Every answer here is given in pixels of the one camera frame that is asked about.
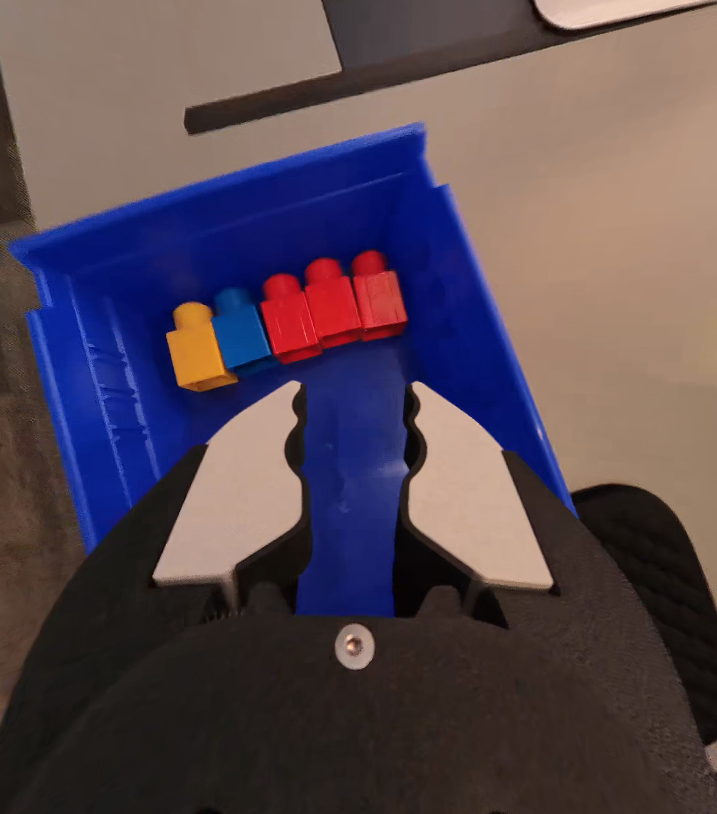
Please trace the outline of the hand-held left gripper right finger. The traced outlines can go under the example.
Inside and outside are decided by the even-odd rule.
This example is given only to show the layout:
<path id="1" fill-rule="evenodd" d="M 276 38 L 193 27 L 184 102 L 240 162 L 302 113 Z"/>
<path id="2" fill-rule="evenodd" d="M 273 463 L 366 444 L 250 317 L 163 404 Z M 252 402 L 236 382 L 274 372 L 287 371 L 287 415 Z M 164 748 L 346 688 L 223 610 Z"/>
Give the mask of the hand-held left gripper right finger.
<path id="1" fill-rule="evenodd" d="M 547 560 L 509 464 L 520 459 L 423 382 L 405 392 L 398 614 L 449 587 L 465 615 L 501 615 L 496 591 L 547 594 Z"/>

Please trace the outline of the blue plastic bin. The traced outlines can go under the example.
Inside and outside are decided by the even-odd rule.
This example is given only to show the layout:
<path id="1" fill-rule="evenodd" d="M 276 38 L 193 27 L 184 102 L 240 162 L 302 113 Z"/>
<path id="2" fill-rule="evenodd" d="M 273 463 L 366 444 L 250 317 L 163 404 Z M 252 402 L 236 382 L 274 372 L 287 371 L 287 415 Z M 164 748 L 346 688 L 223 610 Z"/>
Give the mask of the blue plastic bin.
<path id="1" fill-rule="evenodd" d="M 405 387 L 422 381 L 518 453 L 574 513 L 493 294 L 422 124 L 165 192 L 20 239 L 28 327 L 86 551 L 192 447 L 291 379 L 305 385 L 309 615 L 391 616 Z M 186 301 L 252 296 L 320 257 L 381 251 L 409 323 L 208 393 L 181 389 L 166 333 Z"/>

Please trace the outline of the black rubber mat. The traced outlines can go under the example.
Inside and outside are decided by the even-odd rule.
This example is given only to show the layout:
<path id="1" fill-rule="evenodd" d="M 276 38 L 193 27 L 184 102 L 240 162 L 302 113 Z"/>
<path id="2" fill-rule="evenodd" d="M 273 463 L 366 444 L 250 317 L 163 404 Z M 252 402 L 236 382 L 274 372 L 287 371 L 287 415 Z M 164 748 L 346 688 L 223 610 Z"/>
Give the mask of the black rubber mat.
<path id="1" fill-rule="evenodd" d="M 344 68 L 454 50 L 479 42 L 526 42 L 549 32 L 528 1 L 324 1 Z"/>

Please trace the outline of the orange toy block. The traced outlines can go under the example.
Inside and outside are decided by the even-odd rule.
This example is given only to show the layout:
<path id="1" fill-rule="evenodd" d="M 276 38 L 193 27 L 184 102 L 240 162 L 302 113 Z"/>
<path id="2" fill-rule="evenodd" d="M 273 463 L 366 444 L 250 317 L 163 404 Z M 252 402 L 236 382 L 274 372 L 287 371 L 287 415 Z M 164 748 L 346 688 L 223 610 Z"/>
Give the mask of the orange toy block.
<path id="1" fill-rule="evenodd" d="M 188 301 L 173 311 L 173 329 L 165 335 L 177 384 L 191 392 L 210 392 L 235 384 L 237 375 L 221 355 L 206 304 Z"/>

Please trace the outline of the black mesh cushion pad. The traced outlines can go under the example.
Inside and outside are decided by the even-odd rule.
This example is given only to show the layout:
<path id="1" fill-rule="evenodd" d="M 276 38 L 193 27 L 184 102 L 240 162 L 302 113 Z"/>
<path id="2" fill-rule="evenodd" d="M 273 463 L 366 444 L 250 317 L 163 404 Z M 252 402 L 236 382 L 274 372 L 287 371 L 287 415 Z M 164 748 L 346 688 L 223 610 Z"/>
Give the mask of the black mesh cushion pad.
<path id="1" fill-rule="evenodd" d="M 717 606 L 675 512 L 620 483 L 577 490 L 580 521 L 599 540 L 651 616 L 688 697 L 705 747 L 717 742 Z"/>

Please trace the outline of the dark grey table strip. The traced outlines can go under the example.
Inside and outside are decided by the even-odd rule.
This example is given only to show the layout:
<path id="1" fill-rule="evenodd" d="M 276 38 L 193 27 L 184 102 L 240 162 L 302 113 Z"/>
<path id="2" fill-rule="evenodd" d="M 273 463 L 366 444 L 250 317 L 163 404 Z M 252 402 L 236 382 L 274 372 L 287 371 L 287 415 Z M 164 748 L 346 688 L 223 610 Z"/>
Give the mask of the dark grey table strip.
<path id="1" fill-rule="evenodd" d="M 195 136 L 329 103 L 339 97 L 346 79 L 347 72 L 340 71 L 191 105 L 184 111 L 183 126 L 188 135 Z"/>

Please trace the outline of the blue toy block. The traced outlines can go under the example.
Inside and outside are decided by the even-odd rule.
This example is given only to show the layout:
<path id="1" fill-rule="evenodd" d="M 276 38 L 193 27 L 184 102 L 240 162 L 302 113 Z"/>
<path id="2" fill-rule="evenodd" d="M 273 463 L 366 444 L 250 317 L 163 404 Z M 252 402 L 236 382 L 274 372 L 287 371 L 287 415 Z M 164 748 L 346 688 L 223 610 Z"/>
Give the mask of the blue toy block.
<path id="1" fill-rule="evenodd" d="M 217 312 L 212 326 L 230 372 L 238 379 L 245 379 L 279 365 L 261 310 L 247 289 L 224 288 L 216 294 L 214 304 Z"/>

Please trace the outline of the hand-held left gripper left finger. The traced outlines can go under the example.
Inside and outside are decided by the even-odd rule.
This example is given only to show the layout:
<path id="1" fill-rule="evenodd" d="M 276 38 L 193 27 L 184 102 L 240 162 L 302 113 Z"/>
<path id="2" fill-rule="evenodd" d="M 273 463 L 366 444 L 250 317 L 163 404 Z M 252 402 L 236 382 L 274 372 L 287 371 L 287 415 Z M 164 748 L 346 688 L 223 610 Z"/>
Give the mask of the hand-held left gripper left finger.
<path id="1" fill-rule="evenodd" d="M 296 605 L 312 557 L 306 421 L 305 385 L 292 380 L 214 434 L 152 573 L 156 586 L 215 585 L 226 605 L 245 605 L 270 583 Z"/>

